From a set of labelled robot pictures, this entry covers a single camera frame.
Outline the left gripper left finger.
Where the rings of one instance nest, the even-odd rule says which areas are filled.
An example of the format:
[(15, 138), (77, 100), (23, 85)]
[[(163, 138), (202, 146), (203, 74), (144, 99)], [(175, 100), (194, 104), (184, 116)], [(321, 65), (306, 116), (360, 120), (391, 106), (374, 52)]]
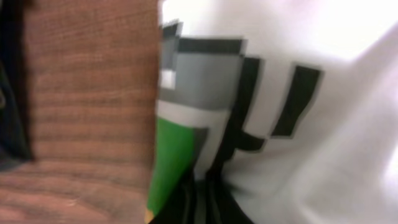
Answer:
[(184, 175), (149, 224), (194, 224), (197, 191), (192, 174)]

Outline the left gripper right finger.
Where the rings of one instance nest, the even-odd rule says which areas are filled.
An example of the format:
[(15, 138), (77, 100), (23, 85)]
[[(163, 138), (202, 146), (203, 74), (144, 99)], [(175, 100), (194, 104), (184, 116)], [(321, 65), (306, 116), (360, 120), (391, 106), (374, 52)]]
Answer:
[(206, 224), (254, 224), (241, 210), (220, 176), (205, 180)]

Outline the white printed t-shirt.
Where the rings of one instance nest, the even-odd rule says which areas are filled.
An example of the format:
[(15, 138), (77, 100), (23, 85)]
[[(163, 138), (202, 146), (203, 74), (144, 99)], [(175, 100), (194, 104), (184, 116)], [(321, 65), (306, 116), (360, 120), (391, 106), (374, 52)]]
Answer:
[(397, 222), (397, 2), (159, 3), (145, 221), (186, 174), (253, 223)]

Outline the black shorts with orange waistband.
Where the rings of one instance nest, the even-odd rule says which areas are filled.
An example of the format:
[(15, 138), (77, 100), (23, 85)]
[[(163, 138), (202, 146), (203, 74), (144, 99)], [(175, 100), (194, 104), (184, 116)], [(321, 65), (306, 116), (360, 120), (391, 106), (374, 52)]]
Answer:
[(1, 1), (1, 171), (34, 160), (29, 146), (29, 102), (24, 17), (32, 1)]

